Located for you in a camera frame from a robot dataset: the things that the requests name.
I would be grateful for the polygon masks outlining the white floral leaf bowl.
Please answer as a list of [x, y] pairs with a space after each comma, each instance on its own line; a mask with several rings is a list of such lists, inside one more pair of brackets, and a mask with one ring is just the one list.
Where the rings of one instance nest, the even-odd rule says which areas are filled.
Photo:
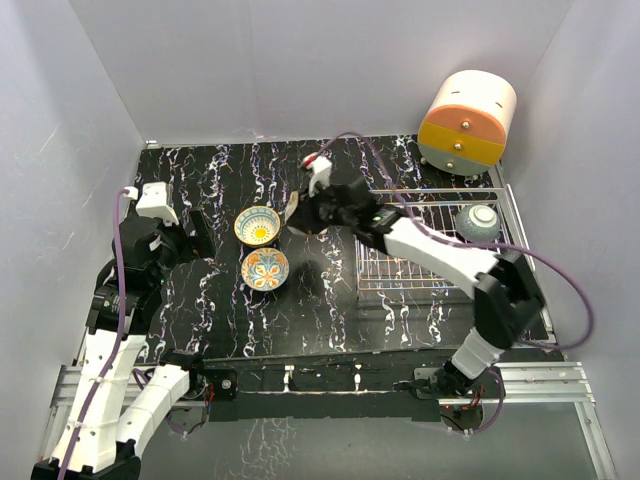
[[284, 217], [285, 225], [288, 228], [292, 228], [294, 226], [295, 221], [297, 220], [299, 198], [300, 198], [300, 193], [298, 191], [293, 191], [290, 194], [288, 202], [285, 206], [283, 217]]

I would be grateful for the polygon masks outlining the yellow blue mandala bowl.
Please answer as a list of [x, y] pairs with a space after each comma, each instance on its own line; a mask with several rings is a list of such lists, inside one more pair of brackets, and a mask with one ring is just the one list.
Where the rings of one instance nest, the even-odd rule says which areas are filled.
[[248, 207], [234, 222], [236, 238], [249, 247], [259, 248], [271, 244], [280, 230], [280, 215], [268, 206]]

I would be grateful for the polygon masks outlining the orange blue ornate bowl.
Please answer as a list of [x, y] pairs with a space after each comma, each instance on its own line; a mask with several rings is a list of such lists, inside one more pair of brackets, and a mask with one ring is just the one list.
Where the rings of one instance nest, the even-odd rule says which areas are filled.
[[241, 265], [241, 277], [251, 289], [270, 292], [281, 287], [289, 275], [289, 262], [283, 252], [260, 248], [249, 253]]

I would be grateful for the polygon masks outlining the grey hexagon red-rim bowl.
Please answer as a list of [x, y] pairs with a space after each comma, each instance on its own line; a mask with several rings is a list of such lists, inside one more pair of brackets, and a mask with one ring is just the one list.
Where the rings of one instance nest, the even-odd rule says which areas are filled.
[[486, 205], [468, 205], [454, 218], [457, 233], [467, 242], [487, 243], [500, 234], [500, 220], [496, 211]]

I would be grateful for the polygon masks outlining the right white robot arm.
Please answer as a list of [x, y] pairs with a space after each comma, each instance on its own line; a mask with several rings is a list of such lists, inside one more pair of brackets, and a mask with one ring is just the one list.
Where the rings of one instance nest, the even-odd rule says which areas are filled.
[[520, 340], [545, 299], [522, 252], [513, 246], [473, 247], [424, 225], [403, 205], [381, 202], [365, 181], [308, 186], [289, 195], [286, 226], [311, 236], [345, 227], [359, 242], [407, 260], [459, 288], [473, 302], [474, 324], [462, 345], [427, 379], [406, 388], [442, 396], [471, 395], [482, 374]]

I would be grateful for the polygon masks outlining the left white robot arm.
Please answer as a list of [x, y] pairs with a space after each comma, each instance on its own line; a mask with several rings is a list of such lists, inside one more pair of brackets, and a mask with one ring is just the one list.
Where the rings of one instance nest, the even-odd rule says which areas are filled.
[[168, 350], [129, 407], [125, 393], [171, 270], [215, 255], [202, 211], [192, 235], [173, 221], [130, 215], [115, 224], [114, 258], [98, 276], [81, 376], [60, 440], [34, 479], [136, 479], [143, 452], [181, 399], [206, 387], [199, 354]]

